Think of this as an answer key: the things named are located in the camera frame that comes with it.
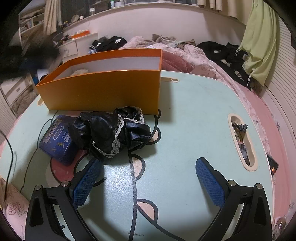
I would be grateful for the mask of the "black lace-trimmed garment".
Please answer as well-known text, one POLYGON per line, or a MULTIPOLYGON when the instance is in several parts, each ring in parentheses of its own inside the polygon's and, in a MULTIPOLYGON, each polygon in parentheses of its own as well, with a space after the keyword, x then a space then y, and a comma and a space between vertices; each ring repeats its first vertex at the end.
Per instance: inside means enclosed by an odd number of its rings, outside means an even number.
POLYGON ((124 149, 141 149, 152 137, 142 110, 135 106, 116 108, 112 113, 81 113, 68 130, 79 149, 99 160, 112 159, 124 149))

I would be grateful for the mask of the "orange cardboard box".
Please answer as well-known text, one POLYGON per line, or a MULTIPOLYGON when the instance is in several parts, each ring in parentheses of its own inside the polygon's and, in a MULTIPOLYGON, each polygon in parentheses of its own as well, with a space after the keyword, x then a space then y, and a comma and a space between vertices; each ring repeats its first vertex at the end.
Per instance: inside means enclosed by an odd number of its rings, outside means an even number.
POLYGON ((123 49, 71 59, 36 86, 49 110, 112 112, 136 106, 157 114, 161 88, 161 49, 123 49), (78 69, 89 73, 70 76, 78 69))

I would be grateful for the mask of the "brown fur pompom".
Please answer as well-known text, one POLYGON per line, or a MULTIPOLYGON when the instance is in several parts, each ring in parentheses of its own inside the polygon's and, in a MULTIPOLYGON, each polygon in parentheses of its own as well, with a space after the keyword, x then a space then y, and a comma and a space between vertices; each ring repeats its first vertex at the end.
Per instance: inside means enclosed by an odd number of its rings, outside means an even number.
POLYGON ((83 68, 83 69, 78 69, 78 70, 74 71, 70 76, 72 77, 72 76, 84 75, 87 73, 89 73, 89 70, 83 68))

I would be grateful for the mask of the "smartphone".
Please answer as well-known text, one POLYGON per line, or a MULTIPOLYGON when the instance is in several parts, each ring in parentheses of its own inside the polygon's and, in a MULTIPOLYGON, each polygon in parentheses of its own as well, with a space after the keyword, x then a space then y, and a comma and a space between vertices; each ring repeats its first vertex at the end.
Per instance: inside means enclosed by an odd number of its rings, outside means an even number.
POLYGON ((273 177, 279 167, 279 164, 272 158, 272 156, 270 156, 269 154, 266 155, 270 167, 271 176, 273 177))

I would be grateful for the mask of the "crumpled foil wrapper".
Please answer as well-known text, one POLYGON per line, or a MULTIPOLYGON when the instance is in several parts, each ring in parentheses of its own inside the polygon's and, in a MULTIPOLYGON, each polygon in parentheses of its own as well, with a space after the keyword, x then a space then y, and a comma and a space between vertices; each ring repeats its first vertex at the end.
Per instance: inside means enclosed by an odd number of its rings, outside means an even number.
POLYGON ((236 140, 239 146, 239 149, 241 151, 241 154, 243 156, 243 159, 245 161, 245 163, 250 166, 250 160, 247 154, 247 147, 243 141, 245 135, 246 135, 246 131, 247 131, 247 124, 236 124, 234 122, 232 122, 232 127, 234 129, 235 132, 235 136, 236 136, 236 140))

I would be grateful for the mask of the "green cartoon folding table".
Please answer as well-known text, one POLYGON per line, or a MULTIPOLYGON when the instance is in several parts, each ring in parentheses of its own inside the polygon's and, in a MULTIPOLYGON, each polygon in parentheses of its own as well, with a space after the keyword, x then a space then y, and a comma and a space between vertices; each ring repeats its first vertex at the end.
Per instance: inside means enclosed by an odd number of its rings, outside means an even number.
MULTIPOLYGON (((71 181, 93 157, 79 149, 65 166, 39 148, 55 118, 99 111, 49 110, 34 101, 14 127, 1 154, 1 214, 14 238, 25 240, 27 212, 35 186, 71 181)), ((161 72, 158 113, 144 114, 151 140, 99 160, 101 172, 86 201, 77 208, 97 240, 199 240, 220 208, 196 174, 204 157, 226 180, 265 190, 271 219, 273 184, 258 131, 237 94, 211 78, 161 72), (243 139, 248 166, 232 122, 247 124, 243 139)))

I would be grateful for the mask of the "pink floral duvet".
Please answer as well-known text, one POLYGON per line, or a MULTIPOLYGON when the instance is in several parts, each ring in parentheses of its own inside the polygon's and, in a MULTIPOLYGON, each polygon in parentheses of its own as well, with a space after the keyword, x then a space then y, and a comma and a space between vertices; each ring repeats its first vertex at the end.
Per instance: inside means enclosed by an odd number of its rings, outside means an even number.
POLYGON ((227 82, 231 87, 237 87, 238 84, 234 81, 220 66, 209 60, 202 49, 197 45, 186 45, 184 50, 179 48, 169 47, 163 43, 155 43, 152 40, 145 39, 142 36, 135 36, 128 41, 121 49, 161 49, 166 52, 176 54, 190 63, 194 69, 191 73, 210 77, 221 82, 227 82))

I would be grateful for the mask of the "black clothes pile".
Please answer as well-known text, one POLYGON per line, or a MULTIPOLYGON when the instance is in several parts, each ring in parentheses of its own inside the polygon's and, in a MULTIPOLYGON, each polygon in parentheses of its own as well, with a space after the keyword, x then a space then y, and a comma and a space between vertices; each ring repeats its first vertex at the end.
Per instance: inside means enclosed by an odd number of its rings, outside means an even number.
POLYGON ((249 75, 242 65, 248 54, 245 51, 237 51, 238 45, 227 43, 221 45, 217 42, 206 41, 197 45, 202 49, 207 58, 220 66, 234 81, 251 90, 248 84, 249 75))
POLYGON ((126 39, 118 36, 113 36, 110 39, 102 37, 98 40, 94 40, 89 47, 89 54, 118 50, 127 43, 126 39))

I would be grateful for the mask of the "green hanging garment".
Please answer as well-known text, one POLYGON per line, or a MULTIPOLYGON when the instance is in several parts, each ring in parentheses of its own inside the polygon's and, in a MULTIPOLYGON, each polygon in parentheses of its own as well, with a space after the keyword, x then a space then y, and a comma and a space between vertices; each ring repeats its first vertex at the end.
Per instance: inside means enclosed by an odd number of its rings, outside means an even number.
POLYGON ((277 49, 278 20, 276 12, 264 1, 253 1, 242 42, 237 49, 245 51, 248 58, 242 68, 261 85, 273 66, 277 49))

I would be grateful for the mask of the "white bedside drawer cabinet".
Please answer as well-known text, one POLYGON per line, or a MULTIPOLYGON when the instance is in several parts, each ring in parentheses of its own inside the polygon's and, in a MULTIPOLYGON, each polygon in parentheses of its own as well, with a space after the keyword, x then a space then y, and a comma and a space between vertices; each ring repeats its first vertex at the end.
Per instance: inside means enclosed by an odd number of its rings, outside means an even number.
POLYGON ((59 47, 62 62, 87 55, 90 45, 98 39, 98 33, 93 33, 71 40, 59 47))

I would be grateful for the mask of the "red cushion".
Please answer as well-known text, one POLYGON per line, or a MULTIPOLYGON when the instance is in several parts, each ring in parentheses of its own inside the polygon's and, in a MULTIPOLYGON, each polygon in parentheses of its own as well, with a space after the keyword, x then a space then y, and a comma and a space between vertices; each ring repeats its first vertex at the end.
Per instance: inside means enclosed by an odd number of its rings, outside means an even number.
POLYGON ((191 73, 194 67, 180 56, 163 51, 162 70, 191 73))

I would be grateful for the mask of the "black clothes pile left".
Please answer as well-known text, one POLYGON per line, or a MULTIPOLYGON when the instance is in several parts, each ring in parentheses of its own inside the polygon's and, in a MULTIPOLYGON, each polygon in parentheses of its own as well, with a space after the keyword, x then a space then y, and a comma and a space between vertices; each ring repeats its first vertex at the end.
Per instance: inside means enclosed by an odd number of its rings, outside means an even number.
POLYGON ((98 40, 94 40, 89 47, 89 54, 118 50, 127 43, 126 39, 118 36, 113 36, 110 39, 102 37, 98 40))

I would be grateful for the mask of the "orange tissue box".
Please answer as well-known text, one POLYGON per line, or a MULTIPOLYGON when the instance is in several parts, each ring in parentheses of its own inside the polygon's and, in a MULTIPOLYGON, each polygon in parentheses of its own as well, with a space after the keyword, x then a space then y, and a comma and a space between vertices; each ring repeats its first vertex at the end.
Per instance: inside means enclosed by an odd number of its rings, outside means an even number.
POLYGON ((81 31, 78 31, 76 33, 74 33, 72 36, 71 36, 71 39, 77 39, 77 38, 81 38, 83 36, 87 36, 90 34, 90 31, 89 30, 81 30, 81 31))

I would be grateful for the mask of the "beige knitted blanket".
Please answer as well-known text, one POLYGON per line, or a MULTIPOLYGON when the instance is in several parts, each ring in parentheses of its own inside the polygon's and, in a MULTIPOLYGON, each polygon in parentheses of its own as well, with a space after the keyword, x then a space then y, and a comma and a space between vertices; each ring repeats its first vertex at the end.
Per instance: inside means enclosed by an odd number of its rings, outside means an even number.
POLYGON ((175 37, 163 37, 161 35, 152 35, 152 41, 155 43, 163 43, 165 45, 168 45, 169 47, 173 48, 179 48, 184 50, 186 45, 193 45, 196 46, 196 42, 194 39, 188 40, 188 41, 178 41, 175 37))

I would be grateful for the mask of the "beige curtain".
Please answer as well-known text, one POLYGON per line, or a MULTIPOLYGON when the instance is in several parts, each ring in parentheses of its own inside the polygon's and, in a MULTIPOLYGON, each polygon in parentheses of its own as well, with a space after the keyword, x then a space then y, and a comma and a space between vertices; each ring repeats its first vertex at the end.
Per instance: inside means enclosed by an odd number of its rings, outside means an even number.
POLYGON ((57 27, 61 27, 61 1, 46 0, 44 13, 44 28, 45 35, 51 35, 57 31, 57 27))

